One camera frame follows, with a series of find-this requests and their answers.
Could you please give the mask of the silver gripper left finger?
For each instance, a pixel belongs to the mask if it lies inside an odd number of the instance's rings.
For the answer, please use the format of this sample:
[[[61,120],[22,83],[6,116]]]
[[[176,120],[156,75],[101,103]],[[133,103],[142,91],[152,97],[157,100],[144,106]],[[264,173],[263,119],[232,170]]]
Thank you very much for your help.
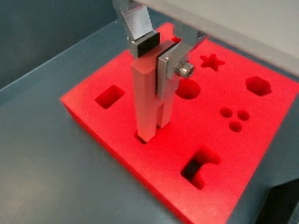
[[[133,0],[112,0],[112,4],[124,26],[129,52],[137,59],[160,45],[160,33],[152,27],[144,5]]]

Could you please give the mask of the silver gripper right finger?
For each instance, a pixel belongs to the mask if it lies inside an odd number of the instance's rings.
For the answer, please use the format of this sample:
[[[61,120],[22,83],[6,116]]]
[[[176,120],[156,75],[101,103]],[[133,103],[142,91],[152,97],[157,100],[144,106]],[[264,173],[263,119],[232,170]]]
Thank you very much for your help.
[[[164,97],[165,82],[174,75],[188,79],[195,66],[188,62],[188,54],[208,38],[208,35],[183,23],[173,25],[173,36],[180,40],[157,57],[156,95]]]

